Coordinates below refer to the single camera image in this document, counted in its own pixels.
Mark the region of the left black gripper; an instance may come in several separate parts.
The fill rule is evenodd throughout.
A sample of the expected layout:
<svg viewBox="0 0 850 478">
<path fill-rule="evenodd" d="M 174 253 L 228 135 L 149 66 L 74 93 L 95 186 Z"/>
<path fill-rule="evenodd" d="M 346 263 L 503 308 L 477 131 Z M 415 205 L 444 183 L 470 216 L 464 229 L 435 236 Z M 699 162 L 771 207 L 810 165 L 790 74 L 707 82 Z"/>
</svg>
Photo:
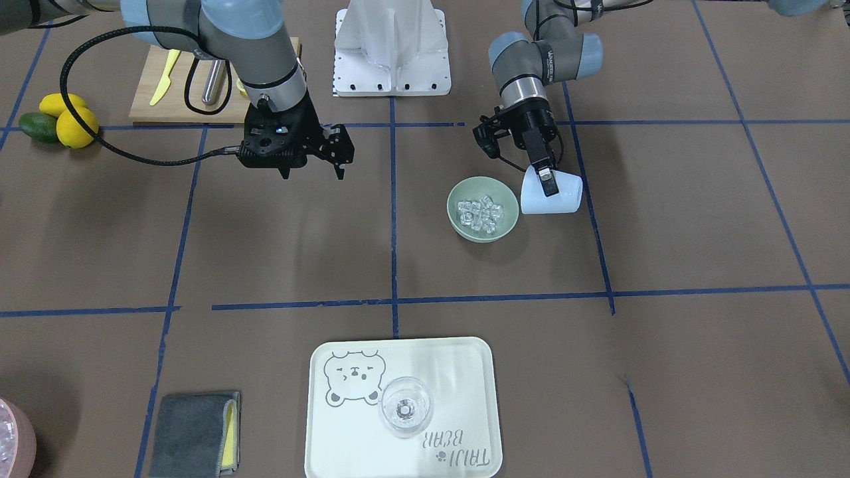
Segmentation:
<svg viewBox="0 0 850 478">
<path fill-rule="evenodd" d="M 548 100 L 523 100 L 507 108 L 495 108 L 492 117 L 480 117 L 473 129 L 477 146 L 491 159 L 507 158 L 501 154 L 499 141 L 510 137 L 516 148 L 525 151 L 534 167 L 544 197 L 560 193 L 556 170 L 561 156 L 552 148 L 553 140 L 564 144 Z"/>
</svg>

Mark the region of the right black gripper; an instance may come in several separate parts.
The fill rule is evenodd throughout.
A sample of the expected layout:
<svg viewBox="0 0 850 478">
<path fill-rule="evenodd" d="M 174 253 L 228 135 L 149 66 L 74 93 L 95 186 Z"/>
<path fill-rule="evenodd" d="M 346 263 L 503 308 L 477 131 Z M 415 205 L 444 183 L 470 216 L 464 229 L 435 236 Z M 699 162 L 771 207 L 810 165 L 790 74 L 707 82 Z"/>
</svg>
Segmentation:
<svg viewBox="0 0 850 478">
<path fill-rule="evenodd" d="M 274 169 L 286 181 L 292 170 L 307 165 L 309 155 L 331 163 L 338 181 L 344 179 L 346 166 L 355 157 L 347 127 L 322 128 L 309 94 L 282 112 L 271 112 L 265 100 L 248 108 L 238 149 L 238 161 L 244 167 Z"/>
</svg>

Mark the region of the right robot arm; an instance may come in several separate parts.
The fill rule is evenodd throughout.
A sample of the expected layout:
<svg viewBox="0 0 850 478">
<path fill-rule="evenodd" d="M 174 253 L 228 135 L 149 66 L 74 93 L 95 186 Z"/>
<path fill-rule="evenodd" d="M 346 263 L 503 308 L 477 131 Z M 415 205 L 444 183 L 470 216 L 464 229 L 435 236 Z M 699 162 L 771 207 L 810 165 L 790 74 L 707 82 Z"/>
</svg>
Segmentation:
<svg viewBox="0 0 850 478">
<path fill-rule="evenodd" d="M 107 142 L 97 128 L 88 126 L 68 94 L 72 67 L 88 49 L 134 35 L 154 46 L 190 52 L 197 60 L 224 61 L 227 76 L 238 76 L 251 102 L 242 143 L 182 160 L 183 165 L 233 155 L 244 167 L 275 169 L 287 179 L 313 155 L 330 163 L 338 179 L 344 177 L 355 146 L 343 124 L 323 127 L 317 118 L 280 1 L 3 1 L 2 34 L 49 28 L 64 17 L 110 12 L 121 13 L 124 27 L 83 43 L 60 71 L 63 104 L 89 139 L 132 161 L 166 165 Z"/>
</svg>

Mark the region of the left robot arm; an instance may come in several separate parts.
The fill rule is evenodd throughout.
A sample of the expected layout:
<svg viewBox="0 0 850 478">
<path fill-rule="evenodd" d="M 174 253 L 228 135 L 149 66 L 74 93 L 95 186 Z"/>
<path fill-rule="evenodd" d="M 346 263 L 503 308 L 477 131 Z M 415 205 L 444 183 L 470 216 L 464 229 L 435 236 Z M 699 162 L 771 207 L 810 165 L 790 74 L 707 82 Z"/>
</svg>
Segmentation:
<svg viewBox="0 0 850 478">
<path fill-rule="evenodd" d="M 507 31 L 489 46 L 501 103 L 493 115 L 479 119 L 473 136 L 492 159 L 502 159 L 502 138 L 526 153 L 520 191 L 525 214 L 574 212 L 582 200 L 582 179 L 559 169 L 561 156 L 552 144 L 562 135 L 546 93 L 551 84 L 589 78 L 603 66 L 600 37 L 578 27 L 604 13 L 643 6 L 643 1 L 525 1 L 520 13 L 527 33 Z"/>
</svg>

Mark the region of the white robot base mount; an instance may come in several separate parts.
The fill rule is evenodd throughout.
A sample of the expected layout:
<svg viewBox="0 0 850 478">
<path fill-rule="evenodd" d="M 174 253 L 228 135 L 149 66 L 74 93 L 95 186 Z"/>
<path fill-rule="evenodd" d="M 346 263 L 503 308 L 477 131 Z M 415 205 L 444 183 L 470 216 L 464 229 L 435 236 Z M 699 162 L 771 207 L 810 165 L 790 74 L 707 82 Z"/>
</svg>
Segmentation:
<svg viewBox="0 0 850 478">
<path fill-rule="evenodd" d="M 352 1 L 335 19 L 332 94 L 441 96 L 452 89 L 444 12 L 430 1 Z"/>
</svg>

